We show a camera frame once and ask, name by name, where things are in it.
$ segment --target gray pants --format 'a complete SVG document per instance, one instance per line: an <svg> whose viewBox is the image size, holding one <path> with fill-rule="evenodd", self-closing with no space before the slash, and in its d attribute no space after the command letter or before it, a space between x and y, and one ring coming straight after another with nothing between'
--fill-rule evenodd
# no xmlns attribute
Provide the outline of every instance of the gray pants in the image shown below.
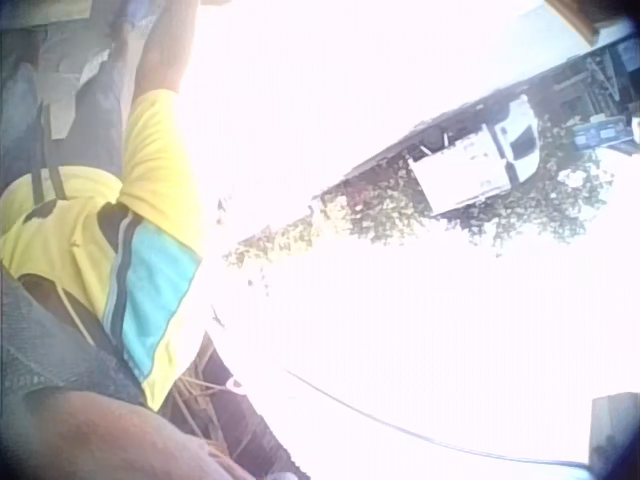
<svg viewBox="0 0 640 480"><path fill-rule="evenodd" d="M69 134L54 142L54 164L99 168L122 177L124 68L106 60L78 91ZM31 65L21 64L2 89L0 195L18 178L31 173L32 161L42 168L45 165L36 75Z"/></svg>

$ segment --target person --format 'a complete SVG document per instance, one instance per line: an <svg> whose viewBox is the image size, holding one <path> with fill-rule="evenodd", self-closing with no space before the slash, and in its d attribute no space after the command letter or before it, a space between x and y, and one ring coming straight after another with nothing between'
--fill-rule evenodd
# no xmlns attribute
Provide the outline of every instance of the person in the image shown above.
<svg viewBox="0 0 640 480"><path fill-rule="evenodd" d="M3 89L0 436L28 478L251 478L156 414L204 334L189 314L202 205L176 118L198 7L166 0L124 134L129 39L147 0L123 2L109 58L78 92L57 150L37 55Z"/></svg>

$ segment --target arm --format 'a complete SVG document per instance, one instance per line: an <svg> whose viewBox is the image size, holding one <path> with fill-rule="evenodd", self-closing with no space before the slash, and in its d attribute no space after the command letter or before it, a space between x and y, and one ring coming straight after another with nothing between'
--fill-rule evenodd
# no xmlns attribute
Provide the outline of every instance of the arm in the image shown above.
<svg viewBox="0 0 640 480"><path fill-rule="evenodd" d="M178 92L189 65L199 0L166 0L136 72L133 102L154 90Z"/></svg>

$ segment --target yellow shirt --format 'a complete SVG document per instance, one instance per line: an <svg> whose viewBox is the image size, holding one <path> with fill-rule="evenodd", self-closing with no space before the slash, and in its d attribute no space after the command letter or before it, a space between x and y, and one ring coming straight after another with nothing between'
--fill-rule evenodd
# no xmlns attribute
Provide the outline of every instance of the yellow shirt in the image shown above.
<svg viewBox="0 0 640 480"><path fill-rule="evenodd" d="M55 199L46 170L43 204L33 204L30 175L0 199L5 266L18 279L51 280L63 299L75 297L90 310L156 410L203 335L201 319L185 314L204 225L176 99L159 90L134 105L122 182L67 166L60 173L68 200Z"/></svg>

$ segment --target shirt sleeve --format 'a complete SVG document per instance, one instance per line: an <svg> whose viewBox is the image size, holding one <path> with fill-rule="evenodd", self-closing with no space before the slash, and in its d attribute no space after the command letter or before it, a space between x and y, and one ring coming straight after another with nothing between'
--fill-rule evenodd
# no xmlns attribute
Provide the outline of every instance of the shirt sleeve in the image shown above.
<svg viewBox="0 0 640 480"><path fill-rule="evenodd" d="M177 94L156 90L133 106L118 202L202 255L203 210L177 119Z"/></svg>

